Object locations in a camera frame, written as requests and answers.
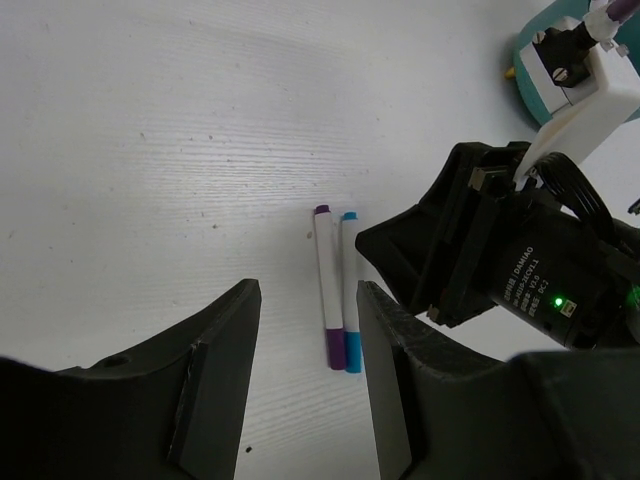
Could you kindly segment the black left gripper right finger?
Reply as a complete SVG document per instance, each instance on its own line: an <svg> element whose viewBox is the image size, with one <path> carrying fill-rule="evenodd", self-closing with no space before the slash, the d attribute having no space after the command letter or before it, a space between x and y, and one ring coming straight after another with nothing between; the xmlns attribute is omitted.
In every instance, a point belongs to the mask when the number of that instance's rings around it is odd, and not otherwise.
<svg viewBox="0 0 640 480"><path fill-rule="evenodd" d="M501 362L357 290L384 479L635 479L637 350L530 352Z"/></svg>

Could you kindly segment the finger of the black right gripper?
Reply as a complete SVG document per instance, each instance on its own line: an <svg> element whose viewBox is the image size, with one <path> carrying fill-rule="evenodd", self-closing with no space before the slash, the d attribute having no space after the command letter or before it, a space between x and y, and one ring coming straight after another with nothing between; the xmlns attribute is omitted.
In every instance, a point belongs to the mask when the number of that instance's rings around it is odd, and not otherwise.
<svg viewBox="0 0 640 480"><path fill-rule="evenodd" d="M420 202L356 236L356 250L412 315L428 308L420 284L439 220L439 206Z"/></svg>

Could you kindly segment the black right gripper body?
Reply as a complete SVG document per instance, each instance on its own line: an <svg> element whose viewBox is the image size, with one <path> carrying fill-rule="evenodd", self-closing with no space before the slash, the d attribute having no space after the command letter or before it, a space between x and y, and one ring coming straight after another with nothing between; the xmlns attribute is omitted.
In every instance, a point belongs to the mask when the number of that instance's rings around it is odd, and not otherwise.
<svg viewBox="0 0 640 480"><path fill-rule="evenodd" d="M456 145L420 200L414 309L458 326L502 307L574 350L639 343L639 231L551 153L517 189L525 147Z"/></svg>

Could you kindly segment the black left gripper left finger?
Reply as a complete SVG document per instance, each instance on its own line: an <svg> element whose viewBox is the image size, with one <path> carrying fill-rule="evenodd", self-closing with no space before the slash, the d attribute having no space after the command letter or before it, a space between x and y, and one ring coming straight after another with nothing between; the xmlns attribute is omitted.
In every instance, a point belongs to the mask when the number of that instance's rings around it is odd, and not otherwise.
<svg viewBox="0 0 640 480"><path fill-rule="evenodd" d="M88 368L1 361L5 479L230 479L261 310L254 279Z"/></svg>

